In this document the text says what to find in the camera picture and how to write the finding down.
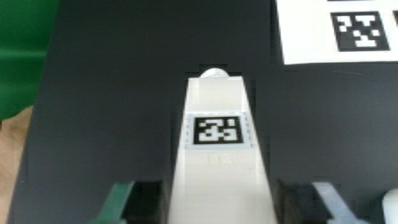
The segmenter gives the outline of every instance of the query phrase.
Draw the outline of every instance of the green wall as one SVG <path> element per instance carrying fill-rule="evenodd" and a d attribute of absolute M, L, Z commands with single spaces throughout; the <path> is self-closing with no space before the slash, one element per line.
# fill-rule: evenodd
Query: green wall
<path fill-rule="evenodd" d="M 33 104 L 58 0 L 0 1 L 0 120 Z"/>

